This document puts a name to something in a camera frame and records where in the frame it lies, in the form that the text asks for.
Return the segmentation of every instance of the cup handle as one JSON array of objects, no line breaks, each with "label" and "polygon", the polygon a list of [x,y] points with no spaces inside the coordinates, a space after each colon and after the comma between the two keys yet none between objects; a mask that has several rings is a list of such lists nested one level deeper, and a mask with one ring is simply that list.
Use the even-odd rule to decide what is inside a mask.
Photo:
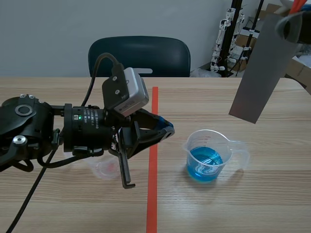
[{"label": "cup handle", "polygon": [[250,157],[246,144],[240,141],[230,141],[230,150],[232,150],[233,155],[239,156],[240,167],[243,170],[246,169]]}]

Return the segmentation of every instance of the wooden table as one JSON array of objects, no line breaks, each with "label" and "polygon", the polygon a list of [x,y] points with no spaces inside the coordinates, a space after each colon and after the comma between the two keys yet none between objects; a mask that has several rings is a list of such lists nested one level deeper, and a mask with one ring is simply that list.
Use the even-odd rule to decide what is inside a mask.
[{"label": "wooden table", "polygon": [[[149,78],[159,86],[159,112],[176,134],[158,145],[159,233],[308,233],[311,230],[311,96],[281,79],[256,125],[228,115],[239,78]],[[102,79],[89,103],[103,106]],[[0,102],[33,94],[50,104],[80,105],[88,78],[1,78]],[[145,108],[150,111],[151,104]],[[62,127],[56,119],[55,127]],[[193,182],[181,146],[195,130],[212,129],[247,143],[245,172],[233,161],[216,182]],[[62,149],[55,157],[64,158]],[[145,233],[149,150],[129,162],[136,187],[120,178],[97,179],[86,163],[49,169],[17,233]],[[8,169],[0,174],[0,232],[5,232],[36,179]]]}]

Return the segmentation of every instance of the plastic measuring cup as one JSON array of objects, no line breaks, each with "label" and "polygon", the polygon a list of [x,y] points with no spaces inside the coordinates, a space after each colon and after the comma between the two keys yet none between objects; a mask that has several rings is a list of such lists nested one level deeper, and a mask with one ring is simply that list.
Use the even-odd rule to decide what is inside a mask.
[{"label": "plastic measuring cup", "polygon": [[231,141],[219,132],[199,130],[191,134],[183,145],[187,152],[187,170],[196,180],[210,182],[216,179],[234,155],[239,155],[240,168],[249,161],[246,145]]},{"label": "plastic measuring cup", "polygon": [[[71,152],[64,153],[66,158],[72,157]],[[102,156],[83,159],[97,178],[111,180],[120,176],[120,165],[117,156],[106,152]]]}]

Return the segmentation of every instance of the black office chair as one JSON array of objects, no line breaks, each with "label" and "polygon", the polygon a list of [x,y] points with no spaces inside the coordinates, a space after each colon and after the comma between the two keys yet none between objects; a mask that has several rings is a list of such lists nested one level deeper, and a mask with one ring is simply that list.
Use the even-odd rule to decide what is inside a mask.
[{"label": "black office chair", "polygon": [[[119,36],[95,41],[88,52],[88,67],[92,75],[97,57],[109,52],[124,68],[150,68],[152,74],[142,77],[189,77],[190,52],[177,39],[157,36]],[[110,77],[112,62],[104,59],[97,76]]]}]

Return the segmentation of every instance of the red tape line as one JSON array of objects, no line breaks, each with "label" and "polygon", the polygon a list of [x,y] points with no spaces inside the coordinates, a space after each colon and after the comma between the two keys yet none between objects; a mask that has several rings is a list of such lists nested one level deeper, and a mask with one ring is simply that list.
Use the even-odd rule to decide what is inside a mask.
[{"label": "red tape line", "polygon": [[[158,115],[159,88],[152,88],[152,113]],[[149,150],[149,174],[147,196],[147,227],[146,233],[157,232],[157,144]]]}]

